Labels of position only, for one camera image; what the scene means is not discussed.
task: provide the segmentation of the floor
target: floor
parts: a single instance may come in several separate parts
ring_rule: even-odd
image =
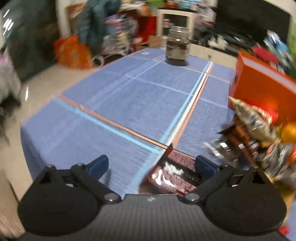
[[[72,70],[54,65],[23,84],[22,106],[16,109],[6,122],[6,133],[10,146],[0,137],[0,168],[5,170],[18,199],[20,200],[32,183],[20,142],[20,126],[50,101],[71,85],[96,72],[92,70]]]

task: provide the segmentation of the black screen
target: black screen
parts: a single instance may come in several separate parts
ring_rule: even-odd
[[[290,14],[264,0],[219,0],[216,13],[217,29],[250,35],[257,42],[272,30],[287,41]]]

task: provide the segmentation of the yellow object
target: yellow object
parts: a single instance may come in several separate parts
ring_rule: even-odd
[[[287,124],[281,132],[281,140],[283,143],[296,144],[296,123]]]

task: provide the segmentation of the blue tablecloth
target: blue tablecloth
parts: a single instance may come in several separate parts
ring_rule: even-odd
[[[124,57],[63,95],[144,136],[166,143],[191,101],[210,62],[189,57],[189,68],[165,63],[160,49],[145,49]],[[193,116],[177,149],[206,155],[203,141],[212,140],[221,124],[231,120],[227,108],[229,80],[234,70],[214,65]],[[32,178],[48,164],[68,169],[101,154],[110,169],[100,182],[124,196],[136,193],[145,174],[164,150],[52,99],[21,127],[24,155]]]

